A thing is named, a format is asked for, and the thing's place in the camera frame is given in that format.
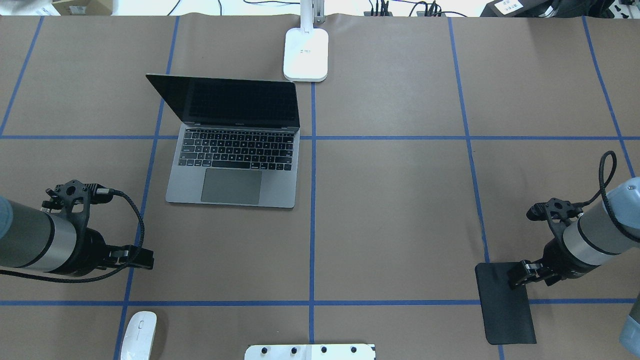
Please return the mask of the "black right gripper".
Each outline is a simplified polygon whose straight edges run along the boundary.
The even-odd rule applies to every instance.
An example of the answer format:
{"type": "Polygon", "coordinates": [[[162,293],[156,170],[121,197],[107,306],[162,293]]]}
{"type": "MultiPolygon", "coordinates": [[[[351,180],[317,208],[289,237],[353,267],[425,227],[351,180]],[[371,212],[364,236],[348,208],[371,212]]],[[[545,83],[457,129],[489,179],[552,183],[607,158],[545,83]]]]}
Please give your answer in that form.
{"type": "Polygon", "coordinates": [[[521,260],[507,271],[508,285],[515,290],[529,283],[544,281],[551,287],[563,280],[578,279],[597,267],[576,258],[564,243],[554,238],[544,246],[540,262],[521,260]]]}

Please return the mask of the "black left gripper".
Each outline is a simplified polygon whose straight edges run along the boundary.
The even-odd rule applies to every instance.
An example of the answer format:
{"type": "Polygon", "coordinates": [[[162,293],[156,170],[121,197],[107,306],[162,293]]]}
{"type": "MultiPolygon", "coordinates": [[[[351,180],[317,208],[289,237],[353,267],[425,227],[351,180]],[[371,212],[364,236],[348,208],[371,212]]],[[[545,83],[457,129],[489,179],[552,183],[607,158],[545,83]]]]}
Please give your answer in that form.
{"type": "Polygon", "coordinates": [[[134,244],[107,246],[100,232],[87,228],[80,251],[70,263],[70,276],[81,277],[96,269],[105,271],[122,267],[151,271],[154,252],[134,244]]]}

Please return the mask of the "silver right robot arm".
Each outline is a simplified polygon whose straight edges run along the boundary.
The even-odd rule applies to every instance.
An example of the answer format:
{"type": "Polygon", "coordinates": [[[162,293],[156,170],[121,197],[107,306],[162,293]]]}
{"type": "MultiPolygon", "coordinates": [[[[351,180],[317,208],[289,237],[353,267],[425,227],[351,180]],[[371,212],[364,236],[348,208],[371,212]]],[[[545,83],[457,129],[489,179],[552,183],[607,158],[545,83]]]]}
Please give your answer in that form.
{"type": "Polygon", "coordinates": [[[521,260],[507,272],[516,289],[528,283],[574,280],[639,246],[639,178],[620,184],[594,207],[551,198],[535,203],[526,217],[546,221],[553,239],[541,259],[521,260]]]}

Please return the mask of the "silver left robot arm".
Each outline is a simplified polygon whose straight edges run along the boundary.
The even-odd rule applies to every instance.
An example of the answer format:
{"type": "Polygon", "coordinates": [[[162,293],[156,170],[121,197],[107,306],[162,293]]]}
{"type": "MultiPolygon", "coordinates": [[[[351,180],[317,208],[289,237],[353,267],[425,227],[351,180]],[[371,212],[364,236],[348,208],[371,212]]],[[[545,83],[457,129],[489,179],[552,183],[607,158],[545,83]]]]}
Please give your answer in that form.
{"type": "Polygon", "coordinates": [[[112,246],[67,215],[48,213],[1,198],[1,266],[70,278],[107,268],[151,270],[153,251],[140,246],[112,246]]]}

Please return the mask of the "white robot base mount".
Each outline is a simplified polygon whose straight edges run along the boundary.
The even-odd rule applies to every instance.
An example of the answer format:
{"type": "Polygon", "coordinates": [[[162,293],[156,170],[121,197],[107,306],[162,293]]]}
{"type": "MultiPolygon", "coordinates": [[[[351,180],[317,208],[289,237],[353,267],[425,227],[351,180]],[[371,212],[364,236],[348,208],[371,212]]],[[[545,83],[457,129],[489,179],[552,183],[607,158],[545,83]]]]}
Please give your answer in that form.
{"type": "Polygon", "coordinates": [[[256,344],[249,346],[245,360],[375,360],[374,344],[256,344]]]}

